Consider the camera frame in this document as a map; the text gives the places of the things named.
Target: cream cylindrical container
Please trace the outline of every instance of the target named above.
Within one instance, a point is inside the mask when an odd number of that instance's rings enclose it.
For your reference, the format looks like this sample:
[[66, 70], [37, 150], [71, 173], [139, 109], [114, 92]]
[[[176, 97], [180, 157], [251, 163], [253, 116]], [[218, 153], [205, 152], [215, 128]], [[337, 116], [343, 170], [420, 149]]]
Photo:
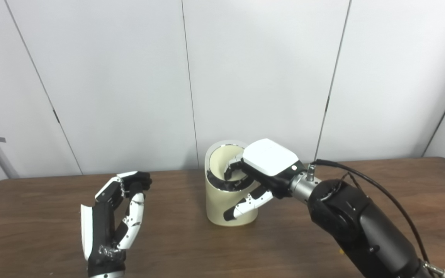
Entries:
[[236, 141], [220, 141], [212, 145], [205, 155], [205, 195], [209, 220], [222, 226], [239, 226], [255, 220], [258, 210], [250, 211], [236, 220], [224, 220], [223, 213], [245, 198], [258, 185], [242, 171], [236, 170], [229, 181], [224, 180], [227, 162], [241, 153], [247, 144]]

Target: wall seam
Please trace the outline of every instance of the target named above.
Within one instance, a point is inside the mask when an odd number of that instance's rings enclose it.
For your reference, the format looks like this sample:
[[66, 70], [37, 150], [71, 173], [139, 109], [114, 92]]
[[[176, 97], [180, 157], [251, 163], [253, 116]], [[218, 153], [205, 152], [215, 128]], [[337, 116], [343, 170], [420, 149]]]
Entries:
[[[27, 43], [25, 42], [25, 39], [23, 39], [22, 32], [20, 31], [20, 28], [18, 27], [18, 24], [16, 23], [15, 16], [13, 15], [13, 12], [11, 11], [11, 8], [9, 7], [8, 1], [7, 0], [4, 0], [4, 1], [5, 1], [5, 5], [7, 6], [8, 12], [9, 12], [9, 14], [11, 16], [11, 20], [13, 21], [13, 23], [14, 23], [14, 25], [16, 27], [16, 30], [18, 32], [18, 35], [20, 36], [20, 39], [21, 39], [21, 41], [23, 43], [23, 46], [25, 47], [25, 51], [27, 51], [27, 55], [30, 58], [30, 62], [32, 62], [32, 66], [34, 67], [34, 70], [35, 70], [35, 72], [37, 74], [37, 77], [39, 78], [39, 82], [41, 83], [42, 89], [44, 90], [44, 93], [46, 94], [46, 97], [48, 98], [49, 105], [51, 106], [51, 111], [50, 112], [55, 114], [56, 110], [55, 110], [55, 108], [53, 106], [53, 103], [51, 102], [51, 98], [49, 97], [48, 90], [46, 89], [46, 86], [44, 85], [44, 82], [42, 81], [41, 74], [39, 74], [39, 71], [37, 70], [37, 66], [36, 66], [36, 64], [34, 62], [34, 59], [32, 58], [32, 55], [30, 54], [30, 50], [29, 50], [29, 48], [27, 46]], [[58, 124], [59, 124], [59, 126], [61, 128], [61, 131], [63, 132], [63, 135], [64, 135], [64, 137], [66, 139], [68, 147], [70, 148], [70, 151], [71, 151], [71, 153], [73, 155], [73, 158], [75, 159], [76, 166], [78, 167], [80, 173], [83, 175], [82, 168], [80, 167], [80, 164], [78, 163], [78, 159], [76, 158], [75, 152], [73, 151], [73, 148], [71, 147], [71, 144], [70, 144], [70, 141], [68, 139], [68, 136], [66, 135], [65, 130], [63, 129], [63, 125], [59, 121], [58, 121]]]

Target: black fingertip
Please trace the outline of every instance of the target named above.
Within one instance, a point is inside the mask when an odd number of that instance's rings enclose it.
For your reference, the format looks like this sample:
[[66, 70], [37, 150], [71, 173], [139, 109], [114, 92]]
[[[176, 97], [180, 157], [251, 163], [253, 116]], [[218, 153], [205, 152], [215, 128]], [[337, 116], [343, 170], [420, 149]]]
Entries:
[[226, 221], [231, 221], [231, 220], [235, 220], [236, 218], [234, 217], [234, 209], [235, 207], [232, 207], [228, 210], [226, 210], [223, 214], [224, 216], [224, 220]]

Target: robot finger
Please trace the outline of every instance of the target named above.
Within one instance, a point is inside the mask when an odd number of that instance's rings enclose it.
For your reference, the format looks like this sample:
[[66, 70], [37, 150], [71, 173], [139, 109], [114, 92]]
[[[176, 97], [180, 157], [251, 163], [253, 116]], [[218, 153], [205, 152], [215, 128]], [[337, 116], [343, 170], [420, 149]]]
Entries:
[[236, 218], [244, 215], [245, 213], [248, 213], [249, 211], [252, 211], [256, 208], [259, 208], [263, 204], [269, 202], [272, 200], [272, 192], [265, 188], [264, 186], [260, 185], [259, 187], [255, 188], [252, 192], [250, 192], [246, 198], [243, 198], [236, 204], [236, 206], [233, 206], [226, 210], [224, 212], [224, 220], [230, 221], [235, 220]]

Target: metal connector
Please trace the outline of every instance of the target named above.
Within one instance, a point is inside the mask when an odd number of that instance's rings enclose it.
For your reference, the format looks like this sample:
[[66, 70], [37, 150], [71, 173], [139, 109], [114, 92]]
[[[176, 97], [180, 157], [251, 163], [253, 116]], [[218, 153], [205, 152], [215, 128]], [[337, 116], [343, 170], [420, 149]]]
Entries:
[[445, 269], [438, 268], [433, 264], [429, 264], [428, 262], [423, 262], [423, 267], [426, 268], [431, 273], [434, 273], [440, 278], [445, 278]]
[[307, 169], [307, 181], [314, 181], [315, 178], [315, 164], [309, 164], [309, 167]]

